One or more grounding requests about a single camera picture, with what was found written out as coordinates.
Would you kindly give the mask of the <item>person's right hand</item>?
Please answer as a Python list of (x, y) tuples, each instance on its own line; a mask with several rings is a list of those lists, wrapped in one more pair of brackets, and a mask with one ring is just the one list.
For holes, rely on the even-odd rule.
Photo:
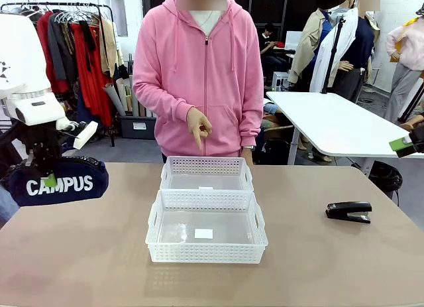
[(200, 151), (204, 153), (204, 140), (212, 134), (212, 125), (208, 118), (197, 108), (191, 107), (186, 117), (187, 127), (193, 135), (195, 143)]

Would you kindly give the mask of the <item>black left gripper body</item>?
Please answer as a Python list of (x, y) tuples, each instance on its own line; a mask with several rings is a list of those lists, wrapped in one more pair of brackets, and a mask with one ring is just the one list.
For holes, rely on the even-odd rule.
[(44, 148), (52, 154), (62, 154), (61, 134), (56, 129), (55, 121), (33, 126), (23, 125), (21, 142), (27, 153)]

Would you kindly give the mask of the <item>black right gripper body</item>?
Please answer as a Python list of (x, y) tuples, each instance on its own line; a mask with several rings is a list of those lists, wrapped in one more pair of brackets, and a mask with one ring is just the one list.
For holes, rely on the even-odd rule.
[(414, 146), (422, 147), (424, 143), (424, 126), (422, 125), (414, 128), (409, 133), (409, 138)]

